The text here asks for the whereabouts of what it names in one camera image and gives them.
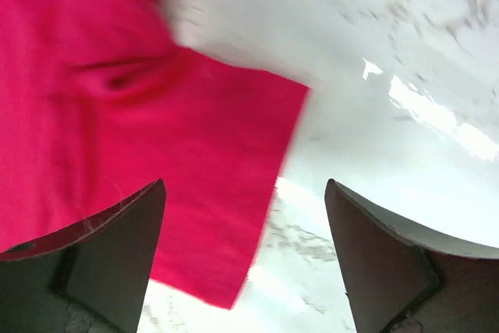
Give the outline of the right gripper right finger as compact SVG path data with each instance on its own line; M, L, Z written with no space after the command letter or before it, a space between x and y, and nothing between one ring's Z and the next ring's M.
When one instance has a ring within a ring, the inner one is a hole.
M498 250L445 235L330 179L324 194L358 332L498 330Z

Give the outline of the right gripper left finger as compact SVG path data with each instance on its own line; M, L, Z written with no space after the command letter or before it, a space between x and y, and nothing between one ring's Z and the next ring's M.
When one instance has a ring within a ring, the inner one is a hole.
M1 254L3 332L135 332L163 221L157 180Z

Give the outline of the red t shirt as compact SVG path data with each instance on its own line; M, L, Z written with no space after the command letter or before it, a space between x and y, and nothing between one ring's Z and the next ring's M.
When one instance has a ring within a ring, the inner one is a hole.
M153 278L229 309L306 95L178 45L160 0L1 0L1 246L162 179Z

